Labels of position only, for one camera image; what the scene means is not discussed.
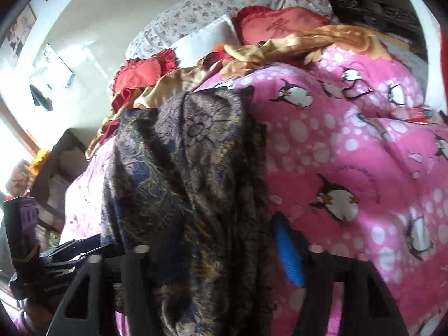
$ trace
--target pillow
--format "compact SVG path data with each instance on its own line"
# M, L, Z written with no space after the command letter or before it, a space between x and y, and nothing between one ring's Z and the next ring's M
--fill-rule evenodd
M200 58L209 54L219 44L241 45L234 25L227 15L222 15L205 28L183 37L170 46L178 59L179 68L194 67Z
M330 24L327 18L299 6L281 10L250 6L237 14L234 23L243 44L257 44L259 41L272 38L284 38L296 31L313 30Z
M171 49L164 49L148 59L128 60L115 74L112 92L115 95L125 88L153 86L160 77L174 69L176 56Z

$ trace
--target pink comforter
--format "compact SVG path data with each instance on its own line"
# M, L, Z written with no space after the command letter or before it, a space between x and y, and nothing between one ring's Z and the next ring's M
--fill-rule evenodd
M448 306L448 127L386 118L423 103L415 78L398 61L328 48L310 71L273 64L198 90L248 85L268 130L269 210L333 254L367 254L409 334L430 335ZM289 336L305 290L273 268L272 335ZM338 332L342 292L328 334Z

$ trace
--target red ruffled cushion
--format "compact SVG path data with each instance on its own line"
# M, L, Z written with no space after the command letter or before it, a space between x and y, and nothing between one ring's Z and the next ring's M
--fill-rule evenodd
M248 6L238 12L233 23L242 44L284 38L296 31L313 30L330 24L327 18L300 6L281 10Z
M148 59L128 60L116 73L112 90L153 86L165 74L175 70L176 55L172 49L164 49Z

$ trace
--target white polka dot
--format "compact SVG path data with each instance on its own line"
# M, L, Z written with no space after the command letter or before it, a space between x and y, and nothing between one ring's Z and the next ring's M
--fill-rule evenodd
M293 171L294 170L294 160L291 157L288 157L287 155L284 156L281 159L281 162L283 164L283 168L285 168L286 171Z
M319 121L317 121L317 119L313 117L312 119L310 119L310 126L314 130L319 129Z
M397 217L398 217L398 219L402 222L402 224L403 224L404 226L407 226L407 225L408 225L408 221L407 221L407 219L406 219L405 216L403 216L402 214L399 214L399 215L397 215Z
M346 258L348 258L350 256L349 248L342 243L335 244L332 247L330 253L333 255L344 256Z
M324 115L323 120L325 121L325 126L329 129L334 129L336 126L335 118L330 114Z
M446 223L438 226L437 237L442 244L448 243L448 225Z
M440 189L435 189L432 198L434 199L434 202L439 203L442 200L442 191Z
M434 211L434 206L432 205L431 201L426 202L426 211L428 211L430 214Z
M242 84L242 85L248 85L250 82L252 82L252 77L245 77L245 78L243 78L242 80L240 80L240 83Z
M272 202L272 203L275 203L276 205L281 205L282 203L283 203L283 199L282 199L282 197L280 197L280 196L277 196L276 194L269 194L269 200Z
M372 240L377 245L382 245L386 240L386 232L379 226L374 226L370 232Z
M314 159L321 163L328 163L330 160L330 149L324 143L315 143L313 148Z
M371 102L372 102L375 106L379 106L379 105L381 105L381 102L380 102L380 100L378 99L377 96L371 94L371 95L369 95L369 98L370 98Z
M336 61L337 63L342 63L342 62L345 62L345 61L346 61L346 60L344 59L344 57L342 56L341 53L336 53L336 54L334 55L334 58L335 58L335 61Z
M266 154L266 170L267 171L277 171L277 166L275 160L269 154Z
M272 136L274 149L280 153L287 153L290 150L290 144L284 134L274 134Z
M442 209L444 210L445 216L448 216L448 200L444 200L444 204L442 205Z
M310 164L310 161L311 161L311 158L310 158L308 155L304 155L304 156L302 156L302 157L300 158L300 162L301 162L303 165L309 165L309 164Z
M353 239L353 247L356 250L362 250L362 248L364 247L364 240L362 239L362 237L356 237Z
M390 235L396 235L396 227L394 225L390 225L388 231Z
M378 254L378 262L381 269L391 271L395 262L395 254L390 248L382 248Z
M401 123L400 121L392 120L391 121L391 127L397 132L405 133L408 131L408 128L406 128L406 125Z
M356 150L358 148L358 142L355 139L348 139L344 146L346 150Z
M395 273L394 277L393 277L393 281L396 284L400 284L402 282L402 277L403 277L403 273L401 269L398 269L398 271Z
M308 139L308 128L300 120L292 120L290 123L291 136L298 142L304 143Z
M332 132L332 135L330 137L330 142L335 145L338 143L338 141L340 140L340 134L338 134L337 132Z

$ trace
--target penguin print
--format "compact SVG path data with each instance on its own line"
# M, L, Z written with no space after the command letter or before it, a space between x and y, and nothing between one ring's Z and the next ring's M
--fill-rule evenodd
M418 260L422 260L421 253L433 247L431 236L425 224L423 216L411 221L406 233L406 243L411 255Z
M423 322L415 336L431 336L440 323L441 313L441 310L439 310L438 313L431 316L426 322Z
M382 127L382 125L378 121L372 120L372 119L367 119L361 112L357 114L357 118L360 119L360 121L364 121L365 123L372 126L381 137L384 137L387 135L386 129L384 127Z
M342 69L342 80L352 83L350 87L342 90L342 93L347 100L352 101L373 92L368 83L362 79L358 70L345 67L342 67Z
M438 147L438 151L435 153L436 157L440 157L442 155L446 160L448 160L448 142L442 137L436 135L435 144Z
M342 80L348 82L356 82L357 80L362 80L361 74L356 69L342 67L342 70Z
M212 88L231 89L233 86L234 86L234 81L224 80L222 82L217 83Z
M317 82L320 84L323 91L325 92L325 94L328 97L339 98L339 99L345 98L344 94L342 93L342 89L337 87L336 85L334 85L332 83L325 83L321 80L317 80Z
M308 107L313 103L313 96L305 88L291 84L283 78L281 80L285 85L280 89L278 97L271 101L290 103L299 108Z
M351 222L359 214L358 199L344 186L330 183L324 176L322 187L317 194L317 202L310 203L314 208L324 208L336 221Z
M403 106L406 103L402 85L395 85L389 88L388 100L398 106Z

